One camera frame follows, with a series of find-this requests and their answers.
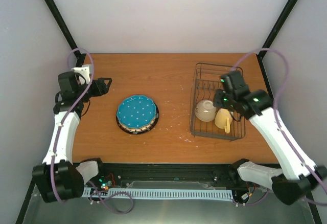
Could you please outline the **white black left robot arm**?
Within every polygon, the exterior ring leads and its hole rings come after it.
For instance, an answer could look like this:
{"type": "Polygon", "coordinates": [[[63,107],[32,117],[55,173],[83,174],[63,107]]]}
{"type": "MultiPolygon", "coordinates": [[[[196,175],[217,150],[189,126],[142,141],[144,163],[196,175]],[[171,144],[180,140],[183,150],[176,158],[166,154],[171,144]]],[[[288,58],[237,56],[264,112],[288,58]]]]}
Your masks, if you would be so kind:
{"type": "Polygon", "coordinates": [[[89,74],[68,71],[58,75],[58,83],[51,143],[42,164],[32,171],[32,180],[46,203],[81,197],[89,181],[98,185],[106,180],[100,158],[86,159],[74,166],[72,153],[77,127],[87,112],[84,104],[92,97],[107,94],[112,79],[91,80],[89,74]]]}

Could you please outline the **cream ceramic bowl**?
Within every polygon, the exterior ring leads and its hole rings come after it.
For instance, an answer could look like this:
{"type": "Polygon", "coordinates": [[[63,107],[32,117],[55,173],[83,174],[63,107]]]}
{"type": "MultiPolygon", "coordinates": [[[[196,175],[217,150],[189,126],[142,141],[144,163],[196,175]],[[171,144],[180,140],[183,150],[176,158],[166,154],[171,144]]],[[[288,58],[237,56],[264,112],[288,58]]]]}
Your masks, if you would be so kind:
{"type": "Polygon", "coordinates": [[[211,100],[201,100],[195,106],[195,116],[202,122],[211,122],[215,119],[216,110],[211,100]]]}

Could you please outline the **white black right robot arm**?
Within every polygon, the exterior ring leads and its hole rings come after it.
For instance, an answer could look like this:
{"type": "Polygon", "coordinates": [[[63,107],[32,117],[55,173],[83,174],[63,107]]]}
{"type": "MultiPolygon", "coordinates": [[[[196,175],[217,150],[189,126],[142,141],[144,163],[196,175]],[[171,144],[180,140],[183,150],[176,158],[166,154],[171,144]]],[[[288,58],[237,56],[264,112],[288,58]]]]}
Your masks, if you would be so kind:
{"type": "Polygon", "coordinates": [[[291,205],[314,190],[326,179],[326,167],[317,166],[300,148],[284,125],[273,100],[266,91],[251,92],[240,71],[220,77],[214,105],[235,111],[262,135],[280,165],[270,168],[241,159],[230,167],[230,176],[271,190],[285,205],[291,205]]]}

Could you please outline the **teal polka dot plate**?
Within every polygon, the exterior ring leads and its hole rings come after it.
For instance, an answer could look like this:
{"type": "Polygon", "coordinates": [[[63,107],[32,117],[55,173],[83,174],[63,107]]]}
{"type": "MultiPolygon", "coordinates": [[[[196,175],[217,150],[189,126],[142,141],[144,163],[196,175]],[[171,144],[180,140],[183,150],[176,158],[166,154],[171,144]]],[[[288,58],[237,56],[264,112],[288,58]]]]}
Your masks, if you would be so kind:
{"type": "Polygon", "coordinates": [[[157,106],[144,95],[133,95],[124,99],[118,106],[116,117],[120,124],[129,129],[140,129],[155,119],[157,106]]]}

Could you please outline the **yellow ceramic mug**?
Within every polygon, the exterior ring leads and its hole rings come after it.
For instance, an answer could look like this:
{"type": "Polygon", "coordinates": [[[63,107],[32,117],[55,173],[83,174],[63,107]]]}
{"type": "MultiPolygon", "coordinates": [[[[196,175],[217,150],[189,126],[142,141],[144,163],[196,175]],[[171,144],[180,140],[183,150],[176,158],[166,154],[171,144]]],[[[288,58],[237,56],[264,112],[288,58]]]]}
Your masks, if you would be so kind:
{"type": "Polygon", "coordinates": [[[224,130],[225,133],[230,133],[232,116],[227,109],[219,109],[216,113],[214,123],[219,128],[224,130]]]}

